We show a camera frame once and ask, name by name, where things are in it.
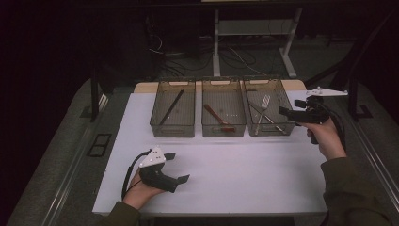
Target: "white table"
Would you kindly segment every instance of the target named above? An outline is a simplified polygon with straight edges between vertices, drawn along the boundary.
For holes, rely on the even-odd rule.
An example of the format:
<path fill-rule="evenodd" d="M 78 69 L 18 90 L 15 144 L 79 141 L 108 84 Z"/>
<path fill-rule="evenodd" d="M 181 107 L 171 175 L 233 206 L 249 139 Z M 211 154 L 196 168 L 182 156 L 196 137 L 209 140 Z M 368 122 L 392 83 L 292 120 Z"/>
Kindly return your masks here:
<path fill-rule="evenodd" d="M 283 84 L 290 100 L 306 98 L 300 81 Z M 306 137 L 305 128 L 294 128 L 288 137 L 250 137 L 247 130 L 243 137 L 203 137 L 198 86 L 194 138 L 154 137 L 150 117 L 156 84 L 137 86 L 126 106 L 94 213 L 107 215 L 112 210 L 120 201 L 128 167 L 156 145 L 164 153 L 176 153 L 164 166 L 165 175 L 190 178 L 175 193 L 153 198 L 140 211 L 143 215 L 292 216 L 327 211 L 320 170 L 325 159 Z"/>

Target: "plastic container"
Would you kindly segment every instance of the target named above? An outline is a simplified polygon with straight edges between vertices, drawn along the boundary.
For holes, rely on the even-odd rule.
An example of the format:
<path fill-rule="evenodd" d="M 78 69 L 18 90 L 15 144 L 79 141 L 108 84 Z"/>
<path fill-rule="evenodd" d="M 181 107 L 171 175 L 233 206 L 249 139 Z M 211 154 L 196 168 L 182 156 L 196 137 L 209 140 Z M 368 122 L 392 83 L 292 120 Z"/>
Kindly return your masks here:
<path fill-rule="evenodd" d="M 239 77 L 202 78 L 202 135 L 242 137 L 246 113 Z"/>
<path fill-rule="evenodd" d="M 159 81 L 150 125 L 155 137 L 194 137 L 195 78 Z"/>
<path fill-rule="evenodd" d="M 279 113 L 279 106 L 292 109 L 281 80 L 267 76 L 244 76 L 243 82 L 249 135 L 289 136 L 295 122 Z M 270 98 L 267 105 L 263 104 L 265 96 Z"/>

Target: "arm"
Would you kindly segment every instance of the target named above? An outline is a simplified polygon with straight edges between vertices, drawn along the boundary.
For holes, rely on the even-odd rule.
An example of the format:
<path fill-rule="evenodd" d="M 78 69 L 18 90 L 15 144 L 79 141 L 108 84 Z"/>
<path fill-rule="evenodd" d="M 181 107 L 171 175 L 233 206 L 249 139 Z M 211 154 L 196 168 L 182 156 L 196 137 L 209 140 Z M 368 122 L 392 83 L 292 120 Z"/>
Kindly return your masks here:
<path fill-rule="evenodd" d="M 327 160 L 321 168 L 326 179 L 324 199 L 329 211 L 328 225 L 391 225 L 373 187 L 359 177 L 346 157 L 332 120 L 324 124 L 301 125 L 309 129 L 308 136 L 316 136 L 320 152 Z"/>
<path fill-rule="evenodd" d="M 161 189 L 144 185 L 139 170 L 133 177 L 130 188 L 122 202 L 117 202 L 111 213 L 97 223 L 98 226 L 134 226 L 140 218 L 138 210 L 153 196 L 164 192 Z"/>

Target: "hand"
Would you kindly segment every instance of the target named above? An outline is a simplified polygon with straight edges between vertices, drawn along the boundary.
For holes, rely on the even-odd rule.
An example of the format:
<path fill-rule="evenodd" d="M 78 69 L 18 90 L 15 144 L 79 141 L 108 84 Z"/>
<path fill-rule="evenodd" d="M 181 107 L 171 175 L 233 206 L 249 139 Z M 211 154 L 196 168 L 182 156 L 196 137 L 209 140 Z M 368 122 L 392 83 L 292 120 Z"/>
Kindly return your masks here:
<path fill-rule="evenodd" d="M 140 178 L 140 169 L 138 169 L 130 182 L 131 187 L 123 198 L 123 202 L 140 209 L 143 207 L 153 196 L 163 193 L 164 190 L 145 185 Z"/>
<path fill-rule="evenodd" d="M 300 125 L 308 128 L 308 137 L 316 136 L 319 142 L 320 153 L 326 160 L 333 158 L 346 157 L 346 152 L 338 137 L 337 128 L 332 119 L 328 119 L 323 124 L 300 123 Z"/>

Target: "table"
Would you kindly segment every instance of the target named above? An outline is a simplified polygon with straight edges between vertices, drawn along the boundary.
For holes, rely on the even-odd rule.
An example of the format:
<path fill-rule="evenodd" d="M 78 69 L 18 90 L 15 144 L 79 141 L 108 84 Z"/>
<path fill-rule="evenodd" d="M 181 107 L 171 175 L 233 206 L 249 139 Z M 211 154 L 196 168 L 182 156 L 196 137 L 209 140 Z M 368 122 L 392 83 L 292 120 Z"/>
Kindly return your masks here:
<path fill-rule="evenodd" d="M 306 98 L 299 80 L 283 85 L 290 101 Z M 326 212 L 325 182 L 318 146 L 306 129 L 294 128 L 288 137 L 203 137 L 200 111 L 194 138 L 155 138 L 150 127 L 156 83 L 136 86 L 131 94 L 109 158 L 93 212 L 107 215 L 120 193 L 126 170 L 143 152 L 159 146 L 176 153 L 163 168 L 177 178 L 190 174 L 175 193 L 163 193 L 140 211 L 144 216 L 292 216 Z M 200 109 L 200 82 L 197 109 Z"/>

